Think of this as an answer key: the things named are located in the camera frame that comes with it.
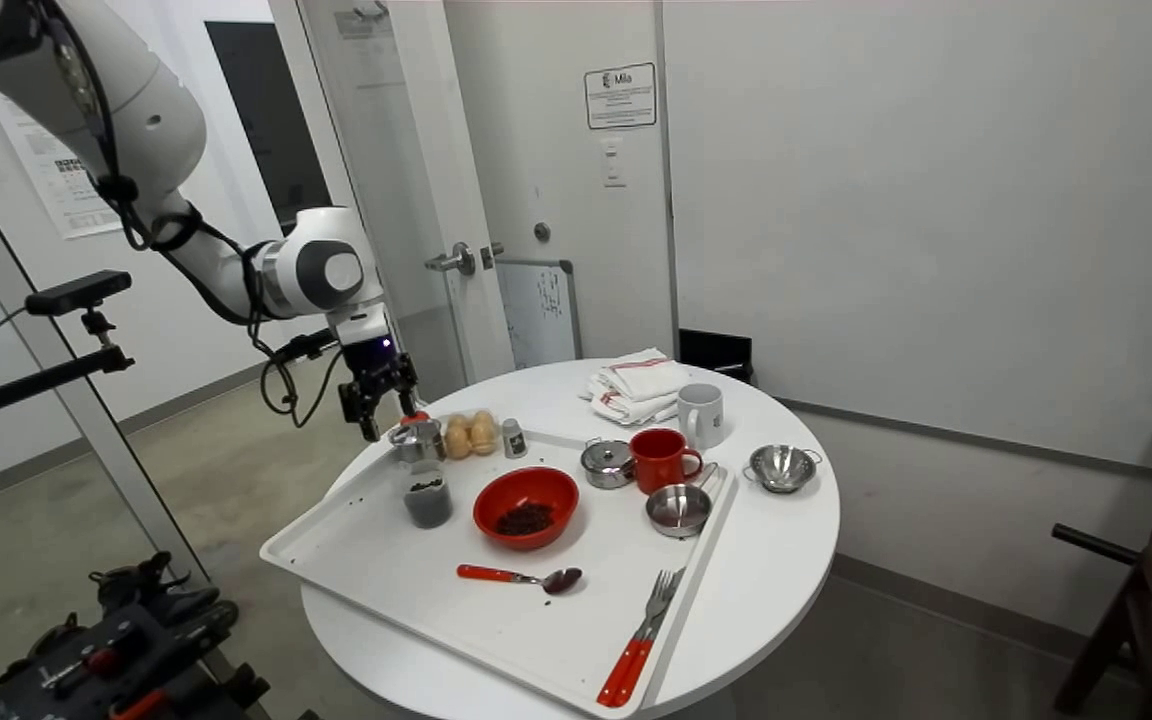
round white table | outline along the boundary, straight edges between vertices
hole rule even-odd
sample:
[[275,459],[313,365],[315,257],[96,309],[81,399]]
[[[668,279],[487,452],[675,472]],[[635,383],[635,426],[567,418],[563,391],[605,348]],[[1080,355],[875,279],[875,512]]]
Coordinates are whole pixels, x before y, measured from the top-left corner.
[[[493,407],[499,418],[511,404],[545,404],[547,418],[588,423],[582,399],[575,391],[594,377],[601,360],[545,365],[508,371],[431,404],[431,414]],[[723,388],[723,444],[795,444],[820,448],[820,438],[773,395],[734,383],[717,371],[685,367],[687,380]],[[351,481],[361,469],[379,459],[385,444],[365,448],[333,486]],[[723,535],[712,549],[702,578],[697,586],[691,613],[701,622],[685,622],[668,654],[663,678],[644,697],[640,714],[668,714],[720,693],[723,685],[750,670],[773,654],[784,637],[806,615],[840,545],[840,492],[830,462],[824,457],[814,481],[795,497],[766,497],[739,469],[739,486],[723,518]],[[299,586],[305,615],[325,643],[325,650],[366,693],[418,711],[418,714],[528,714],[528,720],[567,720],[571,706],[511,685],[463,654],[451,654],[404,628],[391,628],[313,582]]]

red bowl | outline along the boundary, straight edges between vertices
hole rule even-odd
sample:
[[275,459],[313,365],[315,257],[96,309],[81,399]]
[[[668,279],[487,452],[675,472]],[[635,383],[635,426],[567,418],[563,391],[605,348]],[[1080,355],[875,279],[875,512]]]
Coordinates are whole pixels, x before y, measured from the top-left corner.
[[578,502],[575,481],[556,469],[515,469],[472,501],[472,522],[511,552],[531,552],[563,535]]

knife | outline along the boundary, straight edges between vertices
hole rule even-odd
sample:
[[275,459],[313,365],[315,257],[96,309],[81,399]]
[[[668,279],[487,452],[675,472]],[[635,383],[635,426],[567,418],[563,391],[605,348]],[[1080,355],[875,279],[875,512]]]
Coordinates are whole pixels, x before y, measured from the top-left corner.
[[606,670],[606,678],[601,686],[601,704],[605,706],[622,706],[632,686],[640,685],[640,670],[647,667],[654,630],[660,630],[660,622],[668,615],[668,603],[670,603],[679,578],[685,578],[685,572],[654,572],[644,620],[632,630],[632,639],[622,643],[622,650],[616,654],[616,665],[610,665],[610,670]]

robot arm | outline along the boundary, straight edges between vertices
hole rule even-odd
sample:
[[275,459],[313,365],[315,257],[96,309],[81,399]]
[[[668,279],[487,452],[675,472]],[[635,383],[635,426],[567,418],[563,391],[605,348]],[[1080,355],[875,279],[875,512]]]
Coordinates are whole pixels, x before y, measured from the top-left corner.
[[343,414],[366,434],[385,391],[416,413],[416,371],[389,331],[357,212],[306,209],[283,239],[254,247],[216,233],[178,195],[202,154],[202,111],[107,0],[0,0],[0,91],[86,165],[126,245],[171,258],[216,315],[249,326],[325,315],[351,367]]

white tray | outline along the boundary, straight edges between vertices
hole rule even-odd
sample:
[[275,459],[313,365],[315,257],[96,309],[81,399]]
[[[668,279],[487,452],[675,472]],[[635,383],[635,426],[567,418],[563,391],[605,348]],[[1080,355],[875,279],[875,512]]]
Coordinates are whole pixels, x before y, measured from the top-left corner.
[[[531,438],[520,459],[444,462],[451,518],[418,531],[404,512],[406,469],[389,452],[339,492],[275,531],[260,557],[339,601],[361,603],[449,650],[478,658],[588,714],[632,714],[668,667],[708,552],[723,529],[739,472],[712,452],[728,476],[712,476],[717,507],[701,540],[663,540],[644,518],[635,486],[601,492],[578,476],[578,452]],[[508,469],[559,469],[578,485],[571,529],[539,552],[499,552],[472,522],[475,492]],[[545,595],[531,582],[455,578],[455,563],[499,563],[520,572],[582,566],[571,595]],[[605,674],[644,615],[654,572],[687,566],[654,637],[653,658],[622,706],[594,704]]]

